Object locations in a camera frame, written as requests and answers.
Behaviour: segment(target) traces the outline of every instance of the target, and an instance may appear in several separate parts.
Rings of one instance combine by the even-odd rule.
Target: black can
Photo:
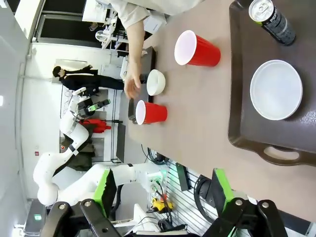
[[[296,35],[292,26],[271,0],[254,0],[249,7],[249,16],[281,44],[294,43]]]

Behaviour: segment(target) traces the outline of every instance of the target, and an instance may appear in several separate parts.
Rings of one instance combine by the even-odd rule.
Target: white shirt
[[[203,0],[99,0],[111,4],[125,29],[150,15],[146,8],[168,15],[191,9]]]

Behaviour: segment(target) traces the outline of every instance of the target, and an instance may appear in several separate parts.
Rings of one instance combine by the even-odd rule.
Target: black pants
[[[111,88],[114,90],[123,90],[124,83],[122,80],[114,79],[112,77],[102,76],[102,75],[95,75],[99,80],[99,87],[106,87]]]

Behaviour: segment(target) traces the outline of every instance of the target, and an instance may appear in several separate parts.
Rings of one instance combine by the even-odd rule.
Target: brown tray
[[[316,166],[316,1],[274,0],[296,32],[296,41],[283,46],[248,15],[250,0],[236,0],[230,6],[232,45],[232,88],[229,141],[236,147],[254,151],[277,165]],[[303,83],[299,109],[289,118],[271,121],[261,117],[250,99],[250,82],[257,68],[266,61],[290,63]],[[297,152],[297,159],[272,157],[265,152]]]

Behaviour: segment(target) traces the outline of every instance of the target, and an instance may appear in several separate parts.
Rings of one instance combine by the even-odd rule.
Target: human arm
[[[124,91],[128,98],[135,98],[141,87],[141,56],[144,45],[144,23],[136,22],[126,29],[129,45],[129,65],[125,79]]]
[[[111,0],[112,7],[126,29],[129,46],[129,65],[125,79],[124,91],[128,98],[135,98],[141,87],[141,55],[144,44],[144,23],[149,11],[146,8],[123,0]]]
[[[66,74],[89,73],[92,67],[93,67],[92,65],[88,65],[88,66],[86,66],[86,67],[84,67],[82,69],[75,70],[75,71],[67,71],[67,70],[65,70],[65,73]]]

